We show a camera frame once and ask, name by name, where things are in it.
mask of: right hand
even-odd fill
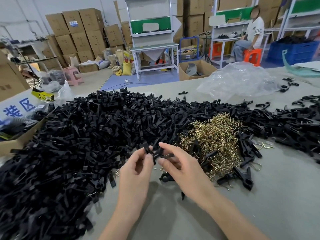
[[[165,149],[164,155],[169,153],[175,155],[168,159],[158,159],[159,165],[170,173],[187,197],[203,210],[207,210],[216,189],[203,172],[198,160],[177,146],[163,142],[159,142],[159,146]]]

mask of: blue plastic crate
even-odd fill
[[[310,62],[319,46],[319,41],[313,41],[303,44],[282,44],[273,42],[266,61],[284,66],[282,60],[282,51],[288,50],[285,58],[289,65]]]

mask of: person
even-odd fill
[[[173,153],[175,157],[159,158],[158,163],[170,173],[185,195],[217,222],[229,240],[268,239],[234,203],[215,189],[197,159],[179,147],[162,142],[159,146],[164,149],[164,155]],[[128,237],[146,201],[153,167],[152,155],[142,148],[121,168],[118,203],[99,240],[125,240]]]
[[[244,51],[258,49],[261,46],[264,32],[264,21],[260,17],[260,7],[255,6],[250,14],[251,20],[248,25],[246,35],[238,40],[231,51],[230,59],[227,63],[241,62],[244,60]]]

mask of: yellow sack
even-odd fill
[[[122,75],[131,76],[131,63],[124,61],[123,62],[123,72]]]
[[[121,71],[121,69],[120,69],[119,71],[117,71],[117,72],[115,73],[115,75],[116,75],[116,76],[122,76],[122,71]]]

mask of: orange plastic stool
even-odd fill
[[[222,43],[213,44],[212,57],[221,56],[221,53],[222,53]]]
[[[244,60],[243,61],[244,62],[250,62],[255,67],[259,67],[260,66],[261,56],[262,56],[262,49],[253,49],[251,51],[246,49],[244,51]]]
[[[63,71],[69,85],[78,86],[79,83],[84,83],[81,77],[76,77],[77,74],[80,74],[76,67],[64,68]]]

